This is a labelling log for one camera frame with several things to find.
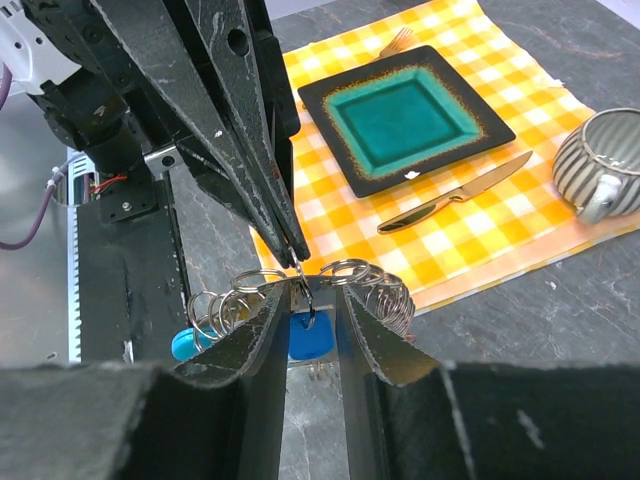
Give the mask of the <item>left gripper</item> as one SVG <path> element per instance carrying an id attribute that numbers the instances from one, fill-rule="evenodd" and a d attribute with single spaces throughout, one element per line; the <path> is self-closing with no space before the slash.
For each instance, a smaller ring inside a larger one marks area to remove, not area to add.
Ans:
<path id="1" fill-rule="evenodd" d="M 246 220 L 278 260 L 310 256 L 293 205 L 300 130 L 262 1 L 27 1 L 38 46 L 73 72 L 34 99 L 99 171 L 139 170 L 174 146 L 197 185 Z"/>

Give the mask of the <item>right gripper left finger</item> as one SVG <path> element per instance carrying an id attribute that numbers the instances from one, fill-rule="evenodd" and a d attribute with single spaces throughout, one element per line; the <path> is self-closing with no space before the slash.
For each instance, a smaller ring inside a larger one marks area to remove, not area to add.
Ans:
<path id="1" fill-rule="evenodd" d="M 172 369 L 43 364 L 1 373 L 5 479 L 274 479 L 290 287 Z"/>

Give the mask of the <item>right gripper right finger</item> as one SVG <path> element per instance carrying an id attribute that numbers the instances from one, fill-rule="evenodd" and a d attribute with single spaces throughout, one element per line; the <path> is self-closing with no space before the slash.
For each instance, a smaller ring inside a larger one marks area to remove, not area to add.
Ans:
<path id="1" fill-rule="evenodd" d="M 438 361 L 337 295 L 354 479 L 635 479 L 639 368 Z"/>

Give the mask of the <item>small blue key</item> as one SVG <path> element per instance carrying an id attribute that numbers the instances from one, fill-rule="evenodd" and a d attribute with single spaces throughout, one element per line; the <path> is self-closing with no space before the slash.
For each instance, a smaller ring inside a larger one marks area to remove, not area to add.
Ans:
<path id="1" fill-rule="evenodd" d="M 312 380 L 323 374 L 320 359 L 335 346 L 331 319 L 326 310 L 293 313 L 289 326 L 289 366 L 307 366 Z"/>

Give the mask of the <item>keyring with keys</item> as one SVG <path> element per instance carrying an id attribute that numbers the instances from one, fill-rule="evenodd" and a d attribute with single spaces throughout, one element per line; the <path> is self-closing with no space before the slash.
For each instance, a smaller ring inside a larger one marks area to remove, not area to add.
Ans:
<path id="1" fill-rule="evenodd" d="M 398 276 L 353 258 L 330 262 L 320 268 L 319 275 L 324 278 L 323 286 L 354 288 L 380 323 L 401 337 L 408 334 L 415 304 L 408 287 Z M 192 295 L 186 305 L 188 328 L 200 332 L 209 328 L 220 341 L 257 313 L 274 283 L 288 277 L 278 269 L 249 270 L 234 277 L 230 288 L 223 293 L 203 290 Z M 303 298 L 302 308 L 297 313 L 310 312 L 314 317 L 316 310 L 326 310 L 319 305 L 309 305 L 310 280 L 304 272 L 298 270 L 295 278 L 298 284 L 293 291 L 301 293 Z"/>

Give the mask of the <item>blue carabiner tag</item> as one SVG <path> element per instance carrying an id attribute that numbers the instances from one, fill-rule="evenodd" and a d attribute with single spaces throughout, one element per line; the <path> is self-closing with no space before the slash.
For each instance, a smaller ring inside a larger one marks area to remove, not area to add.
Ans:
<path id="1" fill-rule="evenodd" d="M 179 362 L 187 361 L 200 352 L 210 348 L 220 337 L 211 329 L 203 332 L 187 328 L 178 332 L 171 342 L 171 353 Z"/>

